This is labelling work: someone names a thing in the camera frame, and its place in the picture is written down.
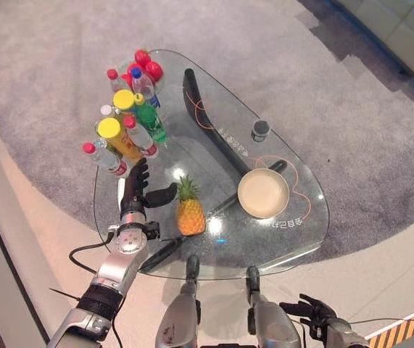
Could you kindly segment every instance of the gray carpet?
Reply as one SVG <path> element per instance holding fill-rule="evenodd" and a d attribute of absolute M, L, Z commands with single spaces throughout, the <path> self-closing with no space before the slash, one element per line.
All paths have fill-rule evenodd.
<path fill-rule="evenodd" d="M 414 78 L 325 1 L 0 1 L 0 135 L 57 206 L 94 226 L 82 142 L 105 71 L 139 47 L 179 51 L 229 87 L 318 177 L 318 259 L 414 223 Z"/>

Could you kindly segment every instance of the orange and black stripe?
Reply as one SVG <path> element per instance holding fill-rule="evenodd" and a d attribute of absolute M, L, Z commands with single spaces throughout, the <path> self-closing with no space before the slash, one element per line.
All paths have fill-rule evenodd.
<path fill-rule="evenodd" d="M 370 348 L 392 348 L 414 336 L 414 317 L 369 339 Z"/>

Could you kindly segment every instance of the sofa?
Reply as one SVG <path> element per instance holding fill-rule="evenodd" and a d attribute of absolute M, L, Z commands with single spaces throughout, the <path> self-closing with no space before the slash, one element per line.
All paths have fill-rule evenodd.
<path fill-rule="evenodd" d="M 369 29 L 414 74 L 414 0 L 332 0 Z"/>

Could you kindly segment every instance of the red apple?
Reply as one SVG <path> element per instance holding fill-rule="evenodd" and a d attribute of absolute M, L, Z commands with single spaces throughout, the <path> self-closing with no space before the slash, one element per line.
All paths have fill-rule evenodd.
<path fill-rule="evenodd" d="M 129 66 L 128 66 L 128 74 L 129 75 L 131 75 L 131 69 L 133 69 L 135 67 L 138 67 L 139 69 L 141 69 L 142 73 L 145 74 L 145 76 L 147 76 L 153 84 L 155 84 L 156 80 L 154 79 L 152 74 L 148 74 L 147 71 L 139 63 L 129 64 Z"/>
<path fill-rule="evenodd" d="M 160 67 L 160 64 L 154 62 L 148 62 L 146 65 L 147 75 L 151 75 L 156 81 L 158 81 L 163 76 L 163 69 Z"/>
<path fill-rule="evenodd" d="M 134 59 L 138 62 L 142 67 L 146 67 L 147 63 L 151 61 L 149 54 L 147 51 L 143 49 L 138 49 L 134 54 Z"/>
<path fill-rule="evenodd" d="M 126 70 L 129 75 L 131 74 L 131 69 L 133 69 L 134 67 L 138 67 L 139 69 L 142 70 L 142 72 L 144 72 L 144 68 L 140 64 L 134 62 L 134 63 L 129 64 L 128 69 Z"/>
<path fill-rule="evenodd" d="M 129 89 L 133 89 L 133 76 L 131 74 L 122 74 L 121 78 L 128 84 Z"/>

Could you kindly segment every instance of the round plate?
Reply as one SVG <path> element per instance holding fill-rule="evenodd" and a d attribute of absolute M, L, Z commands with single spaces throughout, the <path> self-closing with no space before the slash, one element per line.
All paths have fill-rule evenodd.
<path fill-rule="evenodd" d="M 289 186 L 274 170 L 258 168 L 242 177 L 237 196 L 241 206 L 250 215 L 268 219 L 286 209 L 289 203 Z"/>

